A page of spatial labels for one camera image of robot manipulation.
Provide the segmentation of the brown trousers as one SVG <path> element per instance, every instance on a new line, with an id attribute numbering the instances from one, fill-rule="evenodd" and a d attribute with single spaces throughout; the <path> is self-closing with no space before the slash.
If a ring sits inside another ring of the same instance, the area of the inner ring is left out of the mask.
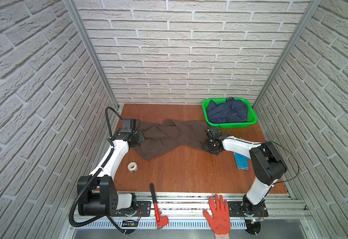
<path id="1" fill-rule="evenodd" d="M 170 152 L 181 145 L 203 150 L 208 140 L 208 125 L 204 121 L 180 121 L 167 119 L 163 123 L 141 122 L 138 129 L 145 140 L 135 146 L 134 151 L 143 159 L 150 161 Z"/>

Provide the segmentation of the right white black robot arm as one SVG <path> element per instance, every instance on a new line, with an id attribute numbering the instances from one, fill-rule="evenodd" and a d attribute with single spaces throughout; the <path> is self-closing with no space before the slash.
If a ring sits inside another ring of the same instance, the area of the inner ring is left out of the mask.
<path id="1" fill-rule="evenodd" d="M 206 130 L 208 139 L 203 149 L 218 155 L 222 151 L 231 151 L 251 159 L 255 180 L 244 195 L 243 212 L 250 216 L 264 203 L 265 197 L 275 183 L 287 172 L 287 166 L 273 143 L 251 142 L 222 134 L 215 127 Z"/>

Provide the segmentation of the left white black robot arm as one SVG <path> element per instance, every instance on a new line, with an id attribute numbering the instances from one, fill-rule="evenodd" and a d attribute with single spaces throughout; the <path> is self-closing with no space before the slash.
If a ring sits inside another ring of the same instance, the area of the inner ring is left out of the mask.
<path id="1" fill-rule="evenodd" d="M 81 216 L 115 216 L 122 210 L 134 215 L 138 211 L 135 193 L 117 192 L 114 178 L 124 156 L 145 140 L 144 135 L 141 130 L 123 129 L 107 140 L 110 146 L 98 166 L 77 182 Z"/>

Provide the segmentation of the navy blue trousers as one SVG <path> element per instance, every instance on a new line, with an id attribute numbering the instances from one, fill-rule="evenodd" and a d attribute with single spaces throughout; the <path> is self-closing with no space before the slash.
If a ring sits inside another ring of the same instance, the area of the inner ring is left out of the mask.
<path id="1" fill-rule="evenodd" d="M 228 98 L 223 103 L 210 100 L 206 114 L 210 123 L 242 123 L 247 122 L 248 106 L 234 98 Z"/>

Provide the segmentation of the red gloved hand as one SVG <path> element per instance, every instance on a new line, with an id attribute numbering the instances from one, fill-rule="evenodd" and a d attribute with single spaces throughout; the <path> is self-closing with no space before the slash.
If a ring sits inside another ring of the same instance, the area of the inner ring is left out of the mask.
<path id="1" fill-rule="evenodd" d="M 214 199 L 209 197 L 208 204 L 212 216 L 207 210 L 203 210 L 203 215 L 209 223 L 216 239 L 228 239 L 231 231 L 229 205 L 222 195 L 214 195 Z"/>

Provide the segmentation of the white tape roll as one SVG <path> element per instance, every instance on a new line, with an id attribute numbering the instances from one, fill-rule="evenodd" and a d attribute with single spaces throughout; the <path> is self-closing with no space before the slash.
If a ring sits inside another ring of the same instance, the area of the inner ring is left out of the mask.
<path id="1" fill-rule="evenodd" d="M 127 168 L 130 172 L 136 172 L 138 170 L 138 165 L 136 162 L 130 162 Z"/>

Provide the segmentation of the green plastic basket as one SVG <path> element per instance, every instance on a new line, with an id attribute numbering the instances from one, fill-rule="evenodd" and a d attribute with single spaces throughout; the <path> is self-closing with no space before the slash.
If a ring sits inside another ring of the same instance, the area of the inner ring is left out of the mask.
<path id="1" fill-rule="evenodd" d="M 203 103 L 202 103 L 203 113 L 204 113 L 204 117 L 205 117 L 206 123 L 209 126 L 213 126 L 213 127 L 218 128 L 218 129 L 222 129 L 222 128 L 244 128 L 244 127 L 248 127 L 250 125 L 256 124 L 257 123 L 257 116 L 256 116 L 253 108 L 251 107 L 250 103 L 246 99 L 243 99 L 243 98 L 235 98 L 235 99 L 243 101 L 248 106 L 247 122 L 242 122 L 242 123 L 222 123 L 222 124 L 210 123 L 208 121 L 208 117 L 207 117 L 207 114 L 206 114 L 206 108 L 208 107 L 210 100 L 213 100 L 216 103 L 223 103 L 223 102 L 226 101 L 226 99 L 208 99 L 208 100 L 204 100 Z"/>

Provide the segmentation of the small black electronics box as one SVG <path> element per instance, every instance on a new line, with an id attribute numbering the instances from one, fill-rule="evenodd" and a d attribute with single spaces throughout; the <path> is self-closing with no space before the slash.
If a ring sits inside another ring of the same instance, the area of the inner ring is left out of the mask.
<path id="1" fill-rule="evenodd" d="M 123 220 L 122 228 L 137 228 L 139 225 L 139 221 L 136 220 Z"/>

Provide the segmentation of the red pipe wrench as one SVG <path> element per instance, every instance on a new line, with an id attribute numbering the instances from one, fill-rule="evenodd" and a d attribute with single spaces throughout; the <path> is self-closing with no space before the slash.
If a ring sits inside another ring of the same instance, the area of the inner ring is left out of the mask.
<path id="1" fill-rule="evenodd" d="M 149 186 L 150 186 L 152 201 L 153 201 L 153 205 L 154 205 L 157 229 L 162 229 L 164 226 L 166 226 L 169 223 L 169 218 L 167 216 L 161 216 L 162 212 L 159 210 L 159 207 L 158 207 L 155 186 L 153 183 L 150 183 Z"/>

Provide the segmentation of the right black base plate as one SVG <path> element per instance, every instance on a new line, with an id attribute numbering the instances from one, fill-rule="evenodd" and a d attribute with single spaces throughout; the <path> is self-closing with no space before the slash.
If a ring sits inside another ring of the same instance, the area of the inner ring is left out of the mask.
<path id="1" fill-rule="evenodd" d="M 264 202 L 258 205 L 250 205 L 249 202 L 229 201 L 229 215 L 230 217 L 260 217 L 265 218 L 269 216 L 267 207 Z"/>

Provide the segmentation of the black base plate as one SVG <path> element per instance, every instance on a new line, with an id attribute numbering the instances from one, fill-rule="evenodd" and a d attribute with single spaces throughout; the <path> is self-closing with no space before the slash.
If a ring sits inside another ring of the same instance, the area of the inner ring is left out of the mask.
<path id="1" fill-rule="evenodd" d="M 265 218 L 269 216 L 267 207 L 264 202 L 258 205 L 250 205 L 249 202 L 229 201 L 229 215 L 230 217 L 260 217 Z"/>
<path id="2" fill-rule="evenodd" d="M 131 207 L 116 210 L 111 214 L 112 217 L 150 217 L 152 209 L 151 201 L 136 201 Z"/>

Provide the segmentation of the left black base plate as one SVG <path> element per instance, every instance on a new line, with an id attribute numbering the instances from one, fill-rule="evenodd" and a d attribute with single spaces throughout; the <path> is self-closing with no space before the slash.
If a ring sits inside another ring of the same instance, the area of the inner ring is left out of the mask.
<path id="1" fill-rule="evenodd" d="M 136 201 L 131 207 L 116 210 L 111 214 L 112 217 L 150 217 L 152 209 L 151 201 Z"/>

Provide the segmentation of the aluminium rail frame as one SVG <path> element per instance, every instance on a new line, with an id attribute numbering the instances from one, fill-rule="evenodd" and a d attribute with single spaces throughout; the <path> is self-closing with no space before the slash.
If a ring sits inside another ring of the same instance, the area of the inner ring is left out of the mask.
<path id="1" fill-rule="evenodd" d="M 113 221 L 121 227 L 123 222 L 136 221 L 137 226 L 132 229 L 152 230 L 157 228 L 155 209 L 150 192 L 137 192 L 137 209 L 134 211 L 116 211 L 112 215 Z M 164 226 L 169 229 L 196 229 L 207 230 L 209 223 L 203 215 L 203 211 L 210 210 L 208 199 L 210 193 L 170 193 L 158 192 L 156 194 L 158 209 L 162 216 L 169 219 L 169 223 Z M 228 201 L 230 224 L 233 230 L 246 230 L 257 224 L 264 224 L 269 221 L 292 220 L 300 222 L 303 226 L 308 225 L 312 219 L 310 211 L 304 201 L 293 200 L 288 194 L 269 194 L 265 202 L 259 207 L 258 211 L 252 216 L 246 216 L 241 208 L 242 194 L 224 194 L 224 199 Z"/>

